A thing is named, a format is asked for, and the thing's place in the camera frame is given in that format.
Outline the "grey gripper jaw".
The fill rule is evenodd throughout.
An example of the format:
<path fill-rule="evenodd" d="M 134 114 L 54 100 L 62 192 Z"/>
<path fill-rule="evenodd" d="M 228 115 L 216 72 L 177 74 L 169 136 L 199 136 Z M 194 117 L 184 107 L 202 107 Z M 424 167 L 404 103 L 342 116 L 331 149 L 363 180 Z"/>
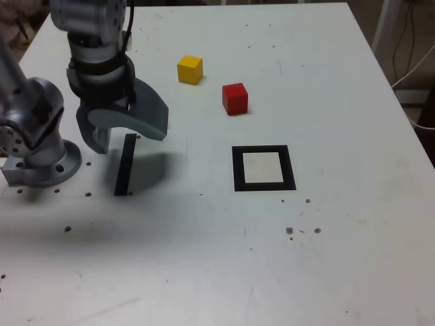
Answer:
<path fill-rule="evenodd" d="M 88 121 L 99 128 L 127 128 L 145 138 L 163 141 L 167 136 L 169 108 L 152 87 L 137 78 L 135 95 L 128 111 L 93 109 Z"/>
<path fill-rule="evenodd" d="M 98 154 L 107 154 L 110 141 L 110 129 L 99 128 L 94 126 L 88 120 L 88 114 L 91 109 L 87 105 L 80 105 L 77 109 L 76 119 L 80 129 L 81 136 L 94 152 Z"/>

